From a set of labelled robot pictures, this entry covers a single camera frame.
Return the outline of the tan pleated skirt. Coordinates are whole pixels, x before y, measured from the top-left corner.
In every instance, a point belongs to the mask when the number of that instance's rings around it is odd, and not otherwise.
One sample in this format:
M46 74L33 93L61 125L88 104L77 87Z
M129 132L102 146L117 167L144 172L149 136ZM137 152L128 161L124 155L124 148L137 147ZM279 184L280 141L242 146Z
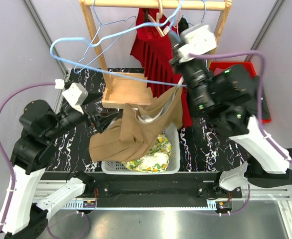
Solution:
M125 104L122 118L90 138L92 161L128 162L145 156L170 124L182 126L181 87L172 87L147 107Z

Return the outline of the red pleated skirt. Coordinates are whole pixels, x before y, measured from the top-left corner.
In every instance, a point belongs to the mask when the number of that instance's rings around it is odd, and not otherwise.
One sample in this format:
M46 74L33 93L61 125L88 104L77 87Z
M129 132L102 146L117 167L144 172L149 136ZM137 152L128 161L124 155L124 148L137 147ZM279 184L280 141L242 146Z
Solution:
M156 18L159 9L143 9L140 8L136 25L145 23L148 14ZM135 41L133 43L131 53L144 68L144 76L148 80L160 81L165 83L177 84L181 78L180 74L174 73L170 65L172 59L172 44L167 35L161 36L155 27L145 26L137 29ZM153 97L159 97L172 86L147 83L152 91ZM187 88L183 87L181 93L182 102L182 120L183 127L187 128L192 125L188 104L187 104Z

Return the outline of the cream wooden hanger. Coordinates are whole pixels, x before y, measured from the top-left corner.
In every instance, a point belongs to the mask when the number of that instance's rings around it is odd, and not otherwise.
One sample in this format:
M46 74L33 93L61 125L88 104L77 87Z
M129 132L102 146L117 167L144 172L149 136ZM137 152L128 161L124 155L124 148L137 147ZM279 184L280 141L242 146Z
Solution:
M155 28L158 31L158 33L160 34L161 37L166 36L170 31L171 31L171 27L168 25L164 28L164 30L162 30L162 28L160 27L160 20L163 17L163 3L161 0L157 0L157 8L158 8L158 13L156 13L156 18L153 18L149 13L148 10L145 11L145 15L146 15L146 21L150 21L152 23L155 24Z

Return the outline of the lemon print skirt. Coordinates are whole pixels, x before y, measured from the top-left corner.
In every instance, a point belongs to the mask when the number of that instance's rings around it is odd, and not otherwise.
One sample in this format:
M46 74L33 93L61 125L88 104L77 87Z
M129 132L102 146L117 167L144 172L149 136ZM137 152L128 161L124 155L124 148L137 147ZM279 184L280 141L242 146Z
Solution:
M169 140L163 134L159 134L155 144L145 156L122 164L129 171L162 173L168 167L171 150L172 146Z

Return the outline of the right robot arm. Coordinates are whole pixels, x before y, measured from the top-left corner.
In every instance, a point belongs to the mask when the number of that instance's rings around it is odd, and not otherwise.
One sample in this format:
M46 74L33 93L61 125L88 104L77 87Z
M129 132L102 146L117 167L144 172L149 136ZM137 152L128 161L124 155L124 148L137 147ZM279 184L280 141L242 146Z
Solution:
M214 39L196 40L180 36L173 47L171 65L181 74L189 94L192 117L205 118L216 132L238 143L250 153L241 166L220 172L213 184L217 197L245 185L274 188L292 184L292 149L285 149L265 132L262 114L251 113L247 103L261 107L262 82L252 80L241 64L213 74L205 65Z

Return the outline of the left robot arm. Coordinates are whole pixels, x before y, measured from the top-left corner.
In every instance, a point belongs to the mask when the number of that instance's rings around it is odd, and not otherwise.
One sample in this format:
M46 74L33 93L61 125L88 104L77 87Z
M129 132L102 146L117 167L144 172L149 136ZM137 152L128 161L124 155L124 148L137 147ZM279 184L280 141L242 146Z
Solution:
M81 113L73 108L56 114L44 100L25 107L19 118L23 126L21 137L9 161L13 176L0 212L0 233L5 233L5 238L38 238L52 216L69 201L95 193L94 178L78 171L57 191L37 203L33 201L37 185L56 151L56 139L82 123L102 133L117 116L117 112Z

